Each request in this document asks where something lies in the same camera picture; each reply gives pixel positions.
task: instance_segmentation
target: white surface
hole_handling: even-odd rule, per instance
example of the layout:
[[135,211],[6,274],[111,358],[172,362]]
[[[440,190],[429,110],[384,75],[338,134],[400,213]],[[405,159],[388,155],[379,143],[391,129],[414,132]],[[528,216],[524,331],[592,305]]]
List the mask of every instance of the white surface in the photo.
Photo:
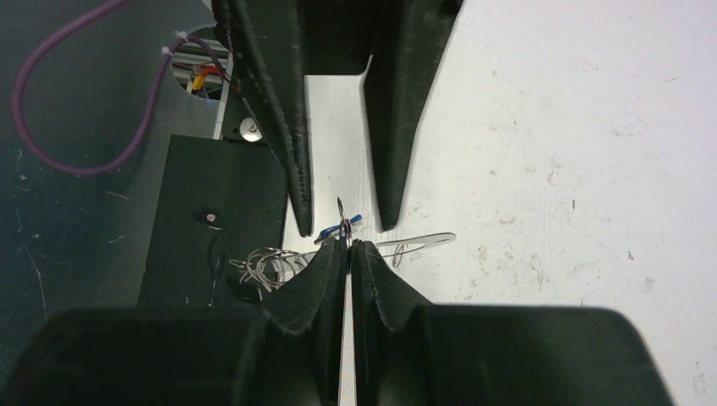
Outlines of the white surface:
[[[710,0],[468,0],[402,221],[359,237],[454,232],[397,269],[429,299],[619,310],[677,403],[717,404],[715,50]],[[338,195],[376,220],[361,104],[358,78],[309,78],[317,233]]]

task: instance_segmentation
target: electrical wire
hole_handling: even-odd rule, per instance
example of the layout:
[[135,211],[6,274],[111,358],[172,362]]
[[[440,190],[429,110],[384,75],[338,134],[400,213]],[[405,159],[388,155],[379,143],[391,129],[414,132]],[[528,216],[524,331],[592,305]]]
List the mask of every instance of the electrical wire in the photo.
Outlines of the electrical wire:
[[[25,143],[27,149],[30,152],[40,158],[40,160],[43,161],[46,165],[53,167],[58,171],[77,176],[96,176],[110,172],[113,169],[122,166],[122,164],[124,164],[132,156],[132,154],[140,146],[140,142],[142,141],[142,138],[144,137],[145,133],[147,132],[147,129],[150,126],[151,116],[152,112],[154,111],[157,94],[159,93],[160,89],[160,84],[162,79],[164,78],[164,74],[167,70],[169,63],[172,60],[172,55],[174,54],[174,52],[177,51],[180,46],[185,43],[185,40],[183,38],[179,38],[165,50],[165,55],[160,61],[159,69],[157,70],[154,82],[152,83],[150,94],[147,97],[145,112],[140,121],[140,126],[137,128],[137,132],[134,134],[134,138],[129,142],[129,145],[127,145],[124,151],[122,151],[116,158],[114,158],[111,162],[101,166],[76,167],[64,162],[60,162],[50,156],[50,154],[48,154],[46,151],[40,148],[39,145],[37,145],[37,142],[30,134],[30,130],[28,129],[27,123],[25,122],[23,99],[25,97],[25,87],[27,86],[27,82],[30,79],[30,75],[32,74],[37,64],[42,60],[42,58],[45,57],[45,55],[47,55],[47,53],[50,52],[57,44],[64,41],[66,38],[68,38],[75,32],[82,30],[87,25],[110,14],[112,11],[123,6],[127,2],[129,2],[129,0],[108,1],[107,3],[102,4],[100,7],[91,10],[87,14],[81,15],[77,19],[71,21],[64,27],[60,28],[59,30],[48,36],[29,55],[29,57],[25,59],[25,62],[23,63],[22,67],[20,68],[20,71],[18,72],[17,77],[15,78],[15,82],[13,85],[11,109],[15,128],[18,131],[20,139],[22,139],[23,143]],[[222,79],[231,83],[231,79],[229,78],[227,71],[222,67],[221,63],[219,62],[219,58],[217,57],[214,50],[211,49],[209,44],[202,41],[197,36],[187,36],[187,41],[193,42],[202,47],[202,49],[207,52],[212,62],[214,62],[215,66],[218,68]]]

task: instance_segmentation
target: dark blue surface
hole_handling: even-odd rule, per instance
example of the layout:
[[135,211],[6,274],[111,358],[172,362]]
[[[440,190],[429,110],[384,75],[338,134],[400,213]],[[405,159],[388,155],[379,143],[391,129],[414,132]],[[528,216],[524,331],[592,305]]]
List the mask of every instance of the dark blue surface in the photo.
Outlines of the dark blue surface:
[[[101,3],[0,4],[0,386],[46,314],[135,304],[169,136],[213,131],[216,105],[167,75],[142,151],[115,173],[64,175],[23,147],[9,107],[20,64],[43,38]],[[212,21],[200,0],[134,1],[61,44],[25,94],[41,146],[76,165],[116,156],[139,123],[161,47],[175,30]]]

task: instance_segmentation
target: white table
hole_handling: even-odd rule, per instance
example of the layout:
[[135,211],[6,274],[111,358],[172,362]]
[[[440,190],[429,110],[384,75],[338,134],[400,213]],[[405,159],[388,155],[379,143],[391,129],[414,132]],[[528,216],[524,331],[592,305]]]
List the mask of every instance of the white table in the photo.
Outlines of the white table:
[[[679,404],[717,404],[717,3],[467,0],[379,234],[359,78],[309,78],[315,231],[451,231],[397,272],[436,302],[599,306]],[[309,250],[293,218],[285,247]]]

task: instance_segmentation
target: scratched surface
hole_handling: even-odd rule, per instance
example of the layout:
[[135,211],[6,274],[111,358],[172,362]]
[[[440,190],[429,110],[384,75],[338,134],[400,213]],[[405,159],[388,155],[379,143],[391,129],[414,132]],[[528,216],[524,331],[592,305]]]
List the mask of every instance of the scratched surface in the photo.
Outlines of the scratched surface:
[[397,268],[429,299],[617,309],[678,404],[717,404],[715,21],[697,0],[465,2],[391,233],[359,80],[311,78],[315,230],[340,195],[359,237],[454,232]]
[[[211,137],[213,130],[216,106],[188,96],[167,76],[149,141],[120,171],[65,176],[21,146],[9,105],[23,58],[60,25],[103,1],[0,5],[0,386],[46,316],[135,304],[169,135]],[[161,47],[174,40],[174,30],[211,21],[195,0],[129,2],[71,37],[37,68],[25,96],[30,129],[60,159],[87,166],[108,162],[136,129]],[[132,29],[137,26],[142,30]]]

